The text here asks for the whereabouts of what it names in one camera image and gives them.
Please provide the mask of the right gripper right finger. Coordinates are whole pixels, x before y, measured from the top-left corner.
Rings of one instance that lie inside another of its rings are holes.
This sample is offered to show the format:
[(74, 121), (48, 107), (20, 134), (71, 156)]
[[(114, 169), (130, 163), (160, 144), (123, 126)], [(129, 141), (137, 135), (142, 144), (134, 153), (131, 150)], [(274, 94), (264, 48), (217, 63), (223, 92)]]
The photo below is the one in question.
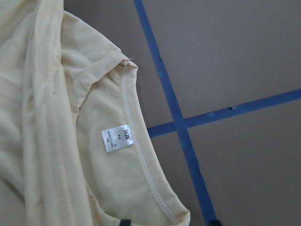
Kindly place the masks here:
[(211, 219), (208, 222), (209, 226), (222, 226), (222, 223), (217, 219)]

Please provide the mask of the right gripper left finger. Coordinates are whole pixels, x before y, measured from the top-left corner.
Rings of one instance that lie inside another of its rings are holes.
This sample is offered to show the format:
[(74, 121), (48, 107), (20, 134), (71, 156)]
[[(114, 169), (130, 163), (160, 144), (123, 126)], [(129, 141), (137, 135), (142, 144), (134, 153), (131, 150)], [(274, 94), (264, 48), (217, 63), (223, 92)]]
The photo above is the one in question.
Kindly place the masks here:
[(122, 219), (119, 223), (119, 226), (131, 226), (131, 220), (130, 219)]

